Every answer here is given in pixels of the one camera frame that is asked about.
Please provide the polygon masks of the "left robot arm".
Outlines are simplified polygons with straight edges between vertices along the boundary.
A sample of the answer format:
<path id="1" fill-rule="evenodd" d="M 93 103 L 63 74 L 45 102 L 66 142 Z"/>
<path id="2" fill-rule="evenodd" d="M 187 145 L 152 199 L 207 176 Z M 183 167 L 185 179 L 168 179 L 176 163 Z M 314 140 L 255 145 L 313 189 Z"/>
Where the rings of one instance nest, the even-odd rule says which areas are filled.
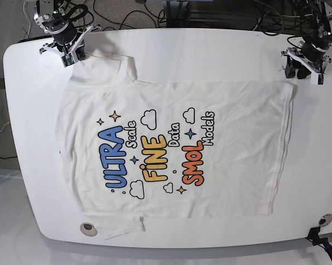
<path id="1" fill-rule="evenodd" d="M 312 84 L 322 85 L 331 63 L 327 52 L 332 46 L 332 1 L 296 1 L 293 10 L 308 29 L 298 36 L 301 41 L 297 45 L 291 42 L 295 36 L 287 38 L 291 46 L 281 52 L 287 59 L 285 76 L 299 80 L 310 77 Z"/>

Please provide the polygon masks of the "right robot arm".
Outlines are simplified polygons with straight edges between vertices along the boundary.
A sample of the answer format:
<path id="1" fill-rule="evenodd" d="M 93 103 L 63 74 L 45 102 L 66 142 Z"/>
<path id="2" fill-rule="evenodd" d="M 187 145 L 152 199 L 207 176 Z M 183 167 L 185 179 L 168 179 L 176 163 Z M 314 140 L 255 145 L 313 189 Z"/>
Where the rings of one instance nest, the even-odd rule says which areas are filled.
<path id="1" fill-rule="evenodd" d="M 92 21 L 86 22 L 85 17 L 91 17 Z M 94 15 L 85 4 L 72 1 L 36 1 L 33 18 L 52 37 L 52 42 L 45 43 L 39 53 L 52 52 L 60 57 L 64 67 L 86 58 L 85 37 L 101 28 L 93 24 Z"/>

